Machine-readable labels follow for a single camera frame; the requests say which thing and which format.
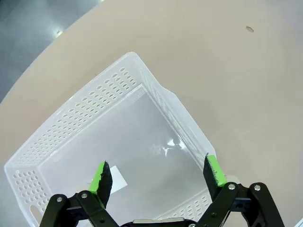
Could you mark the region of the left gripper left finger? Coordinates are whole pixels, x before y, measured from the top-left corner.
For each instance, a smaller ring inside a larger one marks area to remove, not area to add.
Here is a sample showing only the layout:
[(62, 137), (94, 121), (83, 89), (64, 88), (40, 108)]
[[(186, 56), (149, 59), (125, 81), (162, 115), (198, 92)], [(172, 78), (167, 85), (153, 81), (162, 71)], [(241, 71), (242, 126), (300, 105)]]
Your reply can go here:
[(117, 227), (118, 224), (106, 211), (113, 179), (108, 162), (101, 162), (89, 190), (53, 195), (42, 217), (41, 227), (76, 227), (88, 220), (94, 227)]

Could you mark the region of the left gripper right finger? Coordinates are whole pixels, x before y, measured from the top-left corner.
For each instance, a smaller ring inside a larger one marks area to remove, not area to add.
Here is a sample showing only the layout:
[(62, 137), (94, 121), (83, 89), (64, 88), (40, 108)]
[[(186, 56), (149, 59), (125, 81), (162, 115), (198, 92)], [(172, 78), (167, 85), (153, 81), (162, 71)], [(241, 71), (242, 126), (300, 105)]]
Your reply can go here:
[(197, 221), (197, 227), (222, 227), (232, 212), (240, 212), (249, 227), (284, 226), (264, 183), (252, 183), (247, 188), (241, 183), (228, 182), (214, 155), (206, 155), (203, 175), (212, 203)]

